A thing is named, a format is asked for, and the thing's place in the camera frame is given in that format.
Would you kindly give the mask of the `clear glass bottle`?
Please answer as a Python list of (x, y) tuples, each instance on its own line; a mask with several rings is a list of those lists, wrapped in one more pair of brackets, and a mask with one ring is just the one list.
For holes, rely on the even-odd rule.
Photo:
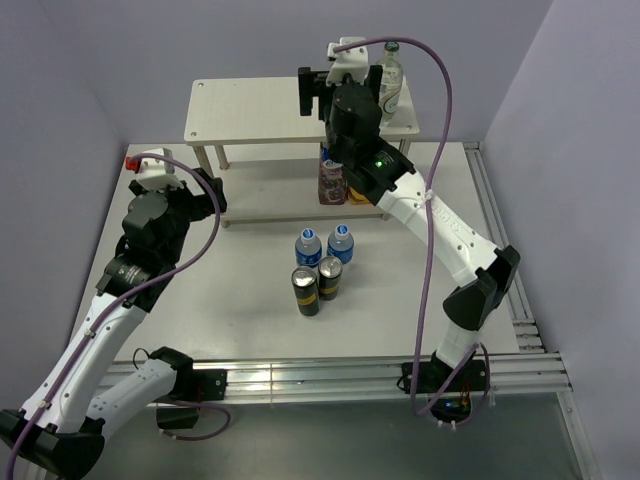
[(399, 44), (388, 41), (384, 44), (384, 55), (376, 62), (382, 68), (379, 90), (381, 124), (386, 126), (394, 117), (404, 81), (403, 66), (398, 60)]

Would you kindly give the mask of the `blue-label water bottle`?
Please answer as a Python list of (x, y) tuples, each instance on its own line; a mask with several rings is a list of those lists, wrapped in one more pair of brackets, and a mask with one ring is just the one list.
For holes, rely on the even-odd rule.
[(298, 266), (317, 268), (322, 258), (322, 243), (312, 228), (304, 228), (295, 242)]
[(338, 258), (343, 265), (349, 264), (354, 254), (354, 238), (346, 224), (339, 224), (327, 240), (327, 255)]

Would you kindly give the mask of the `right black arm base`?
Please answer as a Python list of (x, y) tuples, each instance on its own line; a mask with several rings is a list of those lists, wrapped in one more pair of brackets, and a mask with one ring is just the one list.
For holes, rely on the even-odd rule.
[(433, 357), (419, 364), (416, 386), (417, 394), (430, 395), (427, 400), (433, 403), (429, 409), (430, 417), (451, 428), (468, 422), (473, 416), (472, 393), (482, 393), (479, 406), (486, 402), (491, 381), (490, 369), (485, 361), (469, 360), (453, 377), (443, 395), (433, 401), (452, 371), (452, 368)]

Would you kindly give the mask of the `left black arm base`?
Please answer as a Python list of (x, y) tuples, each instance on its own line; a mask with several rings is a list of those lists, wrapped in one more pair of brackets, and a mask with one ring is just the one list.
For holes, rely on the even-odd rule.
[[(171, 401), (186, 401), (202, 403), (204, 401), (220, 401), (224, 399), (227, 385), (227, 371), (224, 369), (195, 370), (186, 387), (180, 387), (168, 395), (161, 397), (165, 403)], [(156, 425), (160, 429), (190, 430), (196, 426), (203, 416), (200, 408), (170, 406), (156, 408)]]

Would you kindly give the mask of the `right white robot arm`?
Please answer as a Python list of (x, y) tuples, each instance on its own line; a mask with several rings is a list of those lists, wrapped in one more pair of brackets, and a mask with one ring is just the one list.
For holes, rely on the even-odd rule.
[(329, 157), (342, 165), (347, 183), (374, 206), (423, 240), (430, 260), (438, 259), (456, 287), (443, 302), (449, 320), (430, 367), (435, 383), (452, 390), (468, 374), (480, 332), (507, 294), (520, 255), (500, 248), (466, 224), (433, 190), (406, 155), (380, 136), (376, 100), (379, 66), (365, 75), (309, 67), (298, 70), (299, 108), (325, 125)]

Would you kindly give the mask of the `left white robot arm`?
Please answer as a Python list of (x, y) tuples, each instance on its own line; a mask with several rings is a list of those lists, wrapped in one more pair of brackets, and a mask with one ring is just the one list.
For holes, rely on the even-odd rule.
[(223, 181), (195, 169), (193, 194), (174, 175), (133, 180), (114, 258), (106, 265), (81, 328), (49, 376), (16, 410), (1, 412), (1, 439), (61, 479), (81, 479), (124, 423), (158, 399), (188, 401), (197, 393), (193, 360), (161, 347), (102, 395), (96, 390), (124, 342), (174, 277), (192, 223), (227, 209)]

